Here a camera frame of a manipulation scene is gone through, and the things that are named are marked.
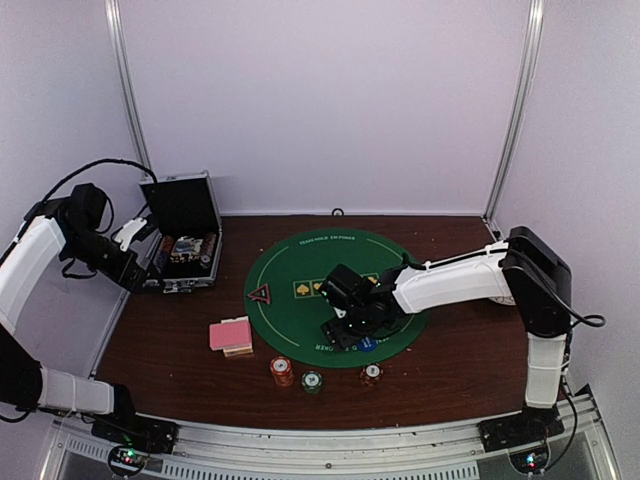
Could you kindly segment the blue small blind button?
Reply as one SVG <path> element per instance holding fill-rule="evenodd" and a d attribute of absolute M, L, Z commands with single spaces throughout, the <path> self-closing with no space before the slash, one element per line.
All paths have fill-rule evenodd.
<path fill-rule="evenodd" d="M 375 350 L 377 345 L 378 345 L 378 342 L 376 339 L 365 337 L 356 344 L 356 347 L 360 352 L 368 353 Z"/>

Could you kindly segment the brown chip stack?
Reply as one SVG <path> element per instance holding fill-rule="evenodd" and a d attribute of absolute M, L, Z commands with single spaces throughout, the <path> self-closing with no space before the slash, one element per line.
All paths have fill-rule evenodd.
<path fill-rule="evenodd" d="M 359 381 L 364 386 L 374 386 L 380 381 L 382 376 L 383 369 L 379 364 L 368 364 L 361 369 Z"/>

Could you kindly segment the green chip stack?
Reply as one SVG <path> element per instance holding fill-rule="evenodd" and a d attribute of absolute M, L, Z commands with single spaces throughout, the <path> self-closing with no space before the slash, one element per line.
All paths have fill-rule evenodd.
<path fill-rule="evenodd" d="M 306 371 L 301 377 L 303 391 L 308 394 L 318 394 L 323 387 L 323 376 L 317 371 Z"/>

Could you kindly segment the orange chip stack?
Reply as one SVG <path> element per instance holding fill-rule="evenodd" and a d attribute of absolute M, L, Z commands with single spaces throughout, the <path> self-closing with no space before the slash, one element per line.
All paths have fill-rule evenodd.
<path fill-rule="evenodd" d="M 286 357 L 275 357 L 270 361 L 270 371 L 278 387 L 290 387 L 294 383 L 291 361 Z"/>

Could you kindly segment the red-backed card deck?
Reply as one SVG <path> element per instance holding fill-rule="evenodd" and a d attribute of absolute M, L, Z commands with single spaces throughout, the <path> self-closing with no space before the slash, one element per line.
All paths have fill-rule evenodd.
<path fill-rule="evenodd" d="M 244 348 L 252 344 L 248 320 L 220 322 L 209 326 L 209 348 L 212 351 Z"/>

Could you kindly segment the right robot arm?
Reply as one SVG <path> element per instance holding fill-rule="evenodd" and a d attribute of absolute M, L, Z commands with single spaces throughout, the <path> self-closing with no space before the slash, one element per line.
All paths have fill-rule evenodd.
<path fill-rule="evenodd" d="M 377 281 L 337 265 L 318 291 L 335 315 L 321 331 L 344 351 L 366 337 L 435 307 L 478 299 L 512 301 L 528 338 L 527 408 L 513 419 L 519 440 L 535 440 L 551 424 L 571 335 L 571 270 L 532 230 L 515 227 L 505 240 L 435 262 L 404 254 Z"/>

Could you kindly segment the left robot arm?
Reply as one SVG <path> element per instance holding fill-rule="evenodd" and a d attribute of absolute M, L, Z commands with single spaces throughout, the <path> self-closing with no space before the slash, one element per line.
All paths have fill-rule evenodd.
<path fill-rule="evenodd" d="M 40 277 L 54 259 L 83 262 L 130 292 L 139 291 L 149 272 L 130 246 L 155 229 L 150 217 L 138 216 L 113 237 L 99 227 L 109 200 L 91 183 L 76 186 L 67 197 L 38 202 L 1 257 L 1 400 L 22 414 L 38 409 L 105 416 L 106 429 L 123 444 L 144 433 L 142 419 L 127 387 L 49 369 L 16 340 L 22 310 Z"/>

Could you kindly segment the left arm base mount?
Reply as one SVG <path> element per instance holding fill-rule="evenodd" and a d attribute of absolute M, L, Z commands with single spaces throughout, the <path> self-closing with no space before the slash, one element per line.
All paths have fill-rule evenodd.
<path fill-rule="evenodd" d="M 171 454 L 178 430 L 174 422 L 146 417 L 136 419 L 132 425 L 95 417 L 91 426 L 91 434 L 97 438 L 150 454 Z"/>

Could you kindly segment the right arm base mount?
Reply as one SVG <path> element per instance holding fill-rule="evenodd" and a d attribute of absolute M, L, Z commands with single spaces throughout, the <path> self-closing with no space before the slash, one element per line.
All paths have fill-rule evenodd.
<path fill-rule="evenodd" d="M 479 423 L 478 429 L 486 453 L 542 442 L 565 431 L 561 420 L 545 423 L 520 415 L 485 420 Z"/>

